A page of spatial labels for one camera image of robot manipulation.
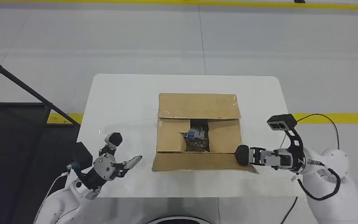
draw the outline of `open cardboard box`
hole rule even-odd
[[[246,170],[234,156],[241,142],[241,118],[233,94],[160,94],[157,130],[157,153],[153,171],[170,170]],[[193,124],[209,128],[209,151],[197,152],[183,134]]]

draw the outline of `cable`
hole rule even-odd
[[[55,185],[56,181],[57,181],[58,179],[60,179],[61,177],[63,177],[63,176],[68,176],[68,175],[69,175],[69,172],[64,172],[64,173],[62,173],[61,175],[59,175],[59,176],[52,182],[52,185],[51,185],[49,191],[47,192],[47,194],[46,194],[46,196],[45,196],[43,202],[42,202],[41,205],[40,205],[39,210],[37,211],[37,214],[36,214],[36,217],[35,217],[35,220],[34,220],[34,224],[36,223],[37,218],[38,218],[38,216],[39,216],[39,213],[40,213],[40,211],[41,211],[41,209],[42,209],[42,207],[43,207],[43,205],[44,205],[44,203],[45,203],[45,201],[46,201],[46,198],[49,196],[50,191],[51,191],[51,189],[53,188],[53,186]]]
[[[315,196],[311,195],[310,192],[308,192],[308,191],[306,190],[306,188],[303,186],[302,181],[301,181],[300,179],[297,179],[297,181],[298,181],[299,185],[301,186],[302,190],[303,190],[310,198],[312,198],[313,200],[317,200],[317,201],[326,200],[326,199],[328,199],[328,198],[330,198],[330,197],[336,195],[336,194],[338,193],[338,191],[340,190],[340,187],[341,187],[341,178],[340,178],[340,176],[339,176],[336,172],[334,172],[331,168],[326,168],[326,169],[327,169],[332,175],[334,175],[334,176],[336,177],[336,179],[337,179],[337,184],[336,184],[336,187],[335,187],[334,191],[333,191],[331,194],[327,194],[326,196],[323,196],[323,197],[321,197],[321,198],[316,198]]]
[[[282,220],[281,224],[284,224],[284,222],[286,221],[287,217],[289,216],[290,212],[292,211],[293,207],[295,207],[296,202],[297,202],[298,197],[295,198],[295,201],[293,202],[290,210],[287,212],[286,216],[284,217],[284,219]]]
[[[301,120],[303,120],[303,119],[306,119],[306,118],[308,118],[308,117],[310,117],[310,116],[314,116],[314,115],[323,116],[323,117],[327,118],[327,119],[333,124],[333,126],[335,127],[335,130],[336,130],[337,148],[338,148],[338,150],[340,150],[340,136],[339,136],[339,134],[338,134],[337,126],[336,126],[336,124],[333,122],[333,120],[332,120],[331,118],[329,118],[328,116],[326,116],[326,115],[324,115],[324,114],[310,114],[310,115],[304,116],[303,118],[298,119],[297,122],[299,122],[299,121],[301,121]],[[286,138],[286,135],[285,135],[284,139],[282,140],[282,143],[281,143],[281,145],[280,145],[280,148],[281,148],[282,145],[284,144],[285,138]],[[334,191],[333,191],[331,194],[327,194],[326,196],[323,196],[323,197],[321,197],[321,198],[316,198],[315,196],[311,195],[310,192],[308,192],[307,189],[303,186],[302,181],[301,181],[300,179],[297,179],[297,181],[298,181],[299,185],[301,186],[303,192],[304,192],[305,194],[307,194],[310,198],[312,198],[312,199],[314,199],[314,200],[322,201],[322,200],[326,200],[326,199],[328,199],[328,198],[330,198],[330,197],[332,197],[332,196],[334,196],[335,194],[338,193],[338,191],[339,191],[339,189],[340,189],[340,187],[341,187],[341,178],[340,178],[340,176],[337,175],[337,173],[334,172],[332,169],[329,169],[329,168],[328,168],[327,170],[328,170],[332,175],[334,175],[334,176],[337,178],[337,184],[336,184],[336,187],[335,187]],[[287,212],[286,216],[285,216],[284,219],[282,220],[281,224],[284,224],[284,222],[286,221],[288,215],[290,214],[290,212],[292,211],[292,209],[295,207],[296,202],[297,202],[297,199],[298,199],[298,197],[295,198],[294,203],[292,204],[290,210]]]
[[[338,135],[338,129],[337,129],[337,126],[336,124],[333,122],[333,120],[331,118],[329,118],[328,116],[324,115],[324,114],[310,114],[310,115],[307,115],[307,116],[304,116],[303,118],[300,118],[297,120],[297,122],[303,120],[303,119],[306,119],[310,116],[314,116],[314,115],[319,115],[319,116],[323,116],[325,118],[327,118],[332,124],[333,126],[335,126],[335,130],[336,130],[336,137],[337,137],[337,148],[338,150],[340,150],[340,136]]]

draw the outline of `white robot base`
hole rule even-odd
[[[159,218],[147,224],[211,224],[205,220],[189,216],[170,216]]]

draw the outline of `yellow floor line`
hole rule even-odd
[[[310,113],[293,113],[296,120],[309,115]],[[68,114],[71,118],[81,124],[83,114]],[[336,124],[358,124],[358,113],[325,113],[324,115],[331,118]],[[68,120],[59,114],[50,114],[48,124],[70,124]],[[310,116],[302,121],[301,124],[329,124],[331,123],[323,116]]]
[[[78,123],[82,123],[82,119],[83,119],[83,114],[68,114],[72,119],[74,119],[75,121],[77,121]],[[47,120],[48,124],[70,124],[71,122],[69,122],[66,118],[64,118],[63,116],[59,115],[59,114],[50,114],[49,119]]]
[[[220,0],[31,0],[31,1],[30,0],[0,0],[0,2],[181,4],[181,5],[201,5],[201,6],[319,8],[319,9],[330,9],[330,10],[358,10],[358,4],[309,3],[309,2],[301,4],[301,3],[294,3],[294,2],[255,2],[255,1],[220,1]]]

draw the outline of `white table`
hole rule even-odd
[[[98,74],[89,93],[78,141],[93,158],[110,132],[120,132],[123,143],[117,162],[135,155],[143,160],[126,177],[109,181],[101,197],[243,197],[303,196],[289,171],[257,167],[244,171],[152,172],[156,153],[158,97],[161,92],[236,94],[241,112],[242,141],[273,150],[284,132],[273,131],[266,120],[288,113],[275,77],[184,76],[154,74]],[[71,173],[67,184],[76,178]]]

